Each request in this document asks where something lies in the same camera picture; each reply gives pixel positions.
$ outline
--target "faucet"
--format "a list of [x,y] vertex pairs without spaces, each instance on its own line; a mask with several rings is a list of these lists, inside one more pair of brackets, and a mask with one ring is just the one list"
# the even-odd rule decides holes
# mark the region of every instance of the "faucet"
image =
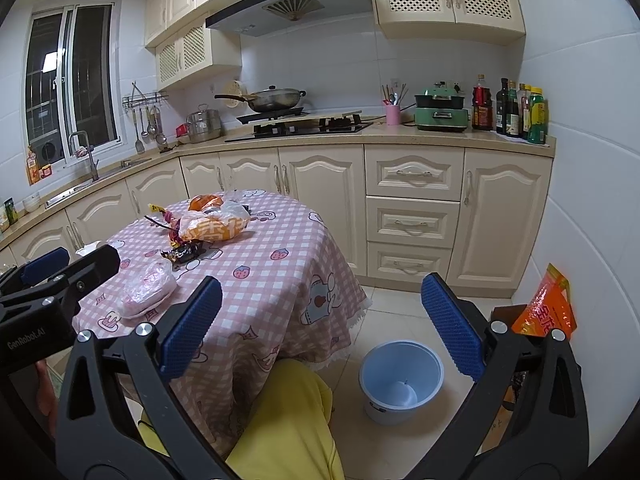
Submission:
[[91,169],[91,180],[97,182],[98,179],[100,179],[100,176],[98,176],[98,162],[100,162],[100,160],[96,160],[94,162],[94,156],[91,154],[93,147],[89,144],[89,136],[87,135],[86,131],[80,130],[79,132],[73,132],[71,135],[69,135],[69,146],[71,146],[71,139],[80,136],[84,137],[84,140],[86,142],[86,150],[89,153],[89,168]]

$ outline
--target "pink checkered tablecloth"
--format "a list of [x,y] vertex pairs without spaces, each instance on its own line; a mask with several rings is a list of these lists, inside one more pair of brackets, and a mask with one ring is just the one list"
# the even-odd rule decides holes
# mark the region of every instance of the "pink checkered tablecloth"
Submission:
[[[242,202],[252,213],[247,229],[233,240],[205,244],[199,259],[175,269],[174,293],[133,320],[117,313],[119,290],[170,245],[167,230],[145,219],[125,227],[108,240],[120,254],[120,272],[81,301],[74,319],[76,330],[90,329],[98,337],[125,335],[142,321],[157,322],[205,276],[217,278],[222,309],[172,388],[221,454],[235,445],[276,357],[321,367],[351,344],[349,327],[368,302],[314,211],[263,190],[245,191]],[[177,216],[187,208],[188,201],[168,207]]]

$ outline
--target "blue bucket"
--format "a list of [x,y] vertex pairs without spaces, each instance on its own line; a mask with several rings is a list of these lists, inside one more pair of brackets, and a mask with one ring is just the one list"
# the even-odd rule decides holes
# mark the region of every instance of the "blue bucket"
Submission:
[[415,341],[389,341],[369,352],[360,367],[365,411],[385,426],[400,424],[436,396],[444,380],[438,354]]

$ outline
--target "pink cup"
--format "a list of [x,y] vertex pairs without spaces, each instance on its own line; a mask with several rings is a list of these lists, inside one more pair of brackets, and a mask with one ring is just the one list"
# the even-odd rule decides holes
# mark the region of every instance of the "pink cup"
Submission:
[[386,106],[386,125],[398,126],[400,124],[400,105]]

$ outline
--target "window frame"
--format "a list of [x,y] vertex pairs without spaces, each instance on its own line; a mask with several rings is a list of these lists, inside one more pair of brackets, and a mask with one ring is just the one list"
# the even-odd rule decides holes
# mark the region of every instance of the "window frame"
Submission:
[[[121,148],[126,146],[127,139],[123,132],[126,131],[124,124],[122,123],[122,115],[119,114],[120,108],[120,70],[118,63],[118,44],[119,44],[119,30],[120,30],[120,11],[122,8],[121,0],[55,0],[41,6],[34,6],[31,11],[29,27],[27,31],[27,35],[25,38],[25,46],[24,46],[24,56],[22,61],[22,77],[21,77],[21,104],[22,104],[22,135],[25,142],[25,153],[27,152],[27,147],[30,144],[28,129],[27,129],[27,120],[26,120],[26,97],[25,97],[25,88],[26,88],[26,67],[27,56],[29,52],[29,45],[31,41],[31,33],[33,31],[33,22],[38,18],[44,18],[46,16],[52,16],[55,14],[62,13],[62,23],[61,30],[62,33],[58,36],[58,66],[56,67],[56,89],[60,88],[62,85],[62,61],[61,57],[64,53],[63,45],[64,45],[64,30],[66,27],[67,15],[71,10],[75,10],[78,7],[93,7],[93,6],[111,6],[111,19],[109,23],[109,46],[108,46],[108,63],[109,63],[109,87],[110,87],[110,95],[107,95],[106,92],[103,92],[103,96],[105,99],[111,99],[111,111],[113,113],[113,124],[115,139],[110,140],[109,142],[105,142],[100,146],[95,146],[93,151],[94,159],[97,158],[98,155],[104,152],[110,152],[112,150],[116,150],[117,148]],[[75,19],[76,13],[72,14],[72,28],[70,29],[69,35],[69,44],[72,44],[75,33]],[[70,72],[72,70],[72,63],[67,63],[68,72],[65,74],[67,80],[71,81]],[[68,111],[73,117],[75,117],[75,105],[73,98],[71,96],[67,96],[68,101]],[[81,158],[75,158],[72,155],[71,150],[69,149],[68,136],[71,132],[67,132],[66,128],[66,113],[64,109],[63,100],[58,100],[58,123],[59,129],[58,133],[62,138],[63,152],[64,158],[54,162],[52,167],[54,169],[63,169],[63,168],[71,168],[77,164],[82,164],[86,160],[88,160],[88,156],[84,156]],[[78,138],[75,137],[72,139],[73,149],[77,150],[80,148],[80,144],[78,142]]]

